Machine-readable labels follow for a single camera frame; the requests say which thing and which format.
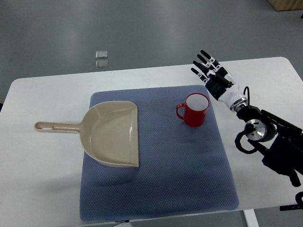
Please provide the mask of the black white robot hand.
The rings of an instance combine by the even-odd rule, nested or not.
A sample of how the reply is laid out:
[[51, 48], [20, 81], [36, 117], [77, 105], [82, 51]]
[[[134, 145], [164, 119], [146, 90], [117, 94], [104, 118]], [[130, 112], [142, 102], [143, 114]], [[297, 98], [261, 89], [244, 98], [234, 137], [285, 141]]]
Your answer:
[[191, 71], [204, 83], [211, 96], [223, 102], [232, 112], [249, 105], [248, 98], [239, 90], [234, 77], [214, 57], [201, 50], [199, 61], [193, 61]]

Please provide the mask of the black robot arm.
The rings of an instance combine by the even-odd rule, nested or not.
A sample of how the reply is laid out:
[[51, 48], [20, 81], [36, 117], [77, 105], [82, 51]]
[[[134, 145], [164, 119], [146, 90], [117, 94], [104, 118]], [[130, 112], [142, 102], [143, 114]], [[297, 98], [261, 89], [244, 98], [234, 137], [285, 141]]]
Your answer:
[[250, 105], [249, 87], [244, 88], [244, 94], [248, 100], [236, 108], [236, 113], [246, 124], [235, 138], [236, 148], [248, 155], [258, 151], [263, 155], [263, 165], [288, 176], [292, 186], [300, 187], [298, 174], [303, 173], [303, 130]]

